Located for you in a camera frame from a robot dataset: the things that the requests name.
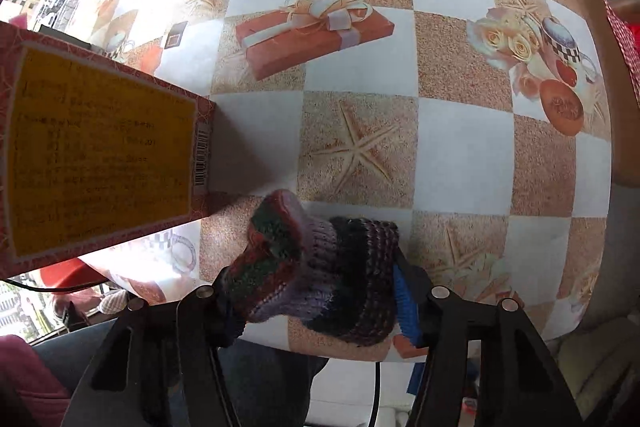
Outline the brown wooden chair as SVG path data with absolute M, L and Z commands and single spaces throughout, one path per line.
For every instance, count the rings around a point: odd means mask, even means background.
M 613 139 L 613 181 L 639 186 L 639 103 L 606 0 L 577 0 L 600 58 Z

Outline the multicolour knit sock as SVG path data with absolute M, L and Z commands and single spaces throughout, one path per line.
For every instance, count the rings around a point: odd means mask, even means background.
M 250 217 L 247 245 L 224 272 L 224 295 L 244 321 L 294 317 L 306 329 L 354 345 L 383 341 L 396 322 L 390 221 L 316 217 L 296 195 L 267 195 Z

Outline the red plastic stool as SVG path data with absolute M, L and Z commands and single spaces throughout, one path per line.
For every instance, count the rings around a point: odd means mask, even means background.
M 44 287 L 57 294 L 76 293 L 107 282 L 107 277 L 79 258 L 47 265 L 38 273 Z

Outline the maroon clothing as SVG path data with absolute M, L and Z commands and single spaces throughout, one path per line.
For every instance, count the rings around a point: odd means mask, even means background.
M 1 421 L 61 426 L 70 392 L 21 337 L 1 337 Z

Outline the pink yellow carton box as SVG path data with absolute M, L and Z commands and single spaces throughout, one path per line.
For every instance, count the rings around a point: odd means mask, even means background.
M 208 98 L 79 46 L 1 27 L 1 274 L 209 213 Z

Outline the red embroidered cushion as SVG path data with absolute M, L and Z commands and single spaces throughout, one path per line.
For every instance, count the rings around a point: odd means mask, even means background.
M 632 91 L 634 91 L 634 98 L 637 103 L 640 103 L 638 34 L 631 29 L 628 23 L 624 22 L 615 13 L 612 5 L 607 1 L 604 2 L 604 5 L 608 23 L 612 28 L 613 35 L 620 47 L 620 52 L 622 52 L 624 61 L 629 70 L 630 83 Z

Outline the checkered patterned tablecloth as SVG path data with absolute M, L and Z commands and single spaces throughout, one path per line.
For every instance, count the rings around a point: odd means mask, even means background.
M 75 35 L 216 103 L 209 218 L 87 262 L 152 303 L 242 253 L 276 188 L 322 217 L 390 220 L 466 299 L 576 329 L 603 255 L 608 102 L 576 0 L 364 0 L 391 35 L 257 79 L 242 23 L 316 0 L 79 0 Z

